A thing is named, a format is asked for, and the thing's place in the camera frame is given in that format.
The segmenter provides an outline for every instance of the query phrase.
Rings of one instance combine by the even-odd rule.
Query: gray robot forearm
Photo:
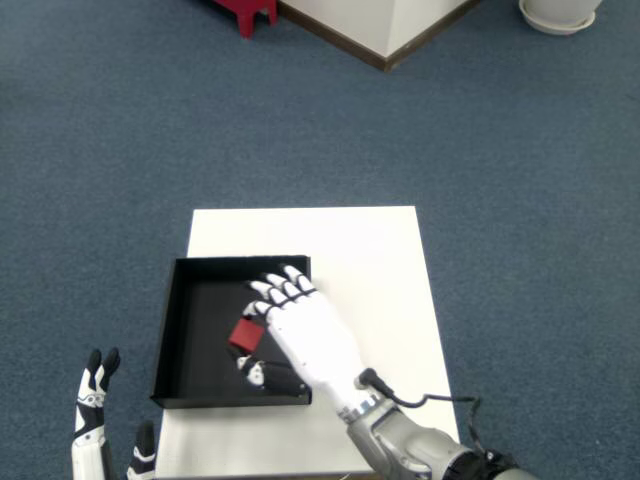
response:
[[[446,433],[424,428],[384,400],[351,422],[347,434],[367,463],[386,479],[441,480],[466,452]]]
[[[488,468],[482,456],[417,425],[389,399],[345,420],[353,443],[386,480],[537,480],[519,469]]]

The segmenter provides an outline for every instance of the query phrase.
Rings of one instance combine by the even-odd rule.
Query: blue carpet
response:
[[[112,345],[124,472],[194,208],[403,204],[485,443],[543,479],[637,477],[639,16],[552,38],[485,0],[385,75],[198,0],[2,2],[2,478],[70,478],[79,375]]]

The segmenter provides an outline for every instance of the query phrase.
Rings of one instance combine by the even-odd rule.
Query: black tray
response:
[[[259,295],[245,286],[261,273],[293,265],[310,276],[309,257],[179,258],[160,333],[151,399],[164,408],[307,405],[311,392],[286,396],[251,386],[227,352],[244,307]],[[289,364],[265,332],[255,356]]]

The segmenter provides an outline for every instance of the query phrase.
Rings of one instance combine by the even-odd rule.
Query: wooden baseboard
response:
[[[308,30],[311,33],[319,36],[320,38],[323,38],[327,42],[340,48],[341,50],[344,50],[347,53],[350,53],[363,62],[368,63],[369,65],[376,67],[383,72],[390,72],[394,67],[396,67],[400,62],[402,62],[405,58],[415,52],[422,45],[431,41],[433,37],[449,28],[453,23],[456,22],[456,20],[460,19],[465,13],[467,13],[478,3],[480,3],[480,1],[481,0],[467,0],[462,5],[452,10],[436,23],[424,30],[422,33],[409,40],[388,57],[384,57],[379,53],[374,52],[373,50],[365,47],[355,40],[344,36],[342,33],[334,30],[324,23],[320,23],[316,19],[311,18],[309,15],[302,13],[300,10],[297,10],[281,1],[278,1],[278,13],[287,20],[300,25],[305,30]]]

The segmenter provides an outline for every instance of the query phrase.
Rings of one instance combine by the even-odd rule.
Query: robotic hand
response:
[[[428,398],[456,399],[397,399],[374,370],[365,369],[355,339],[327,299],[294,267],[283,271],[286,278],[268,274],[250,282],[263,300],[250,303],[244,315],[263,317],[296,373],[329,394],[347,434],[375,471],[390,480],[536,480],[510,456],[473,451],[405,416],[398,403],[416,407]]]
[[[109,380],[120,365],[115,348],[101,361],[99,350],[89,357],[82,374],[76,400],[76,428],[71,444],[74,480],[115,480],[117,478],[111,449],[104,432],[104,400]],[[127,470],[128,480],[155,478],[153,423],[144,422],[138,429],[133,457]]]

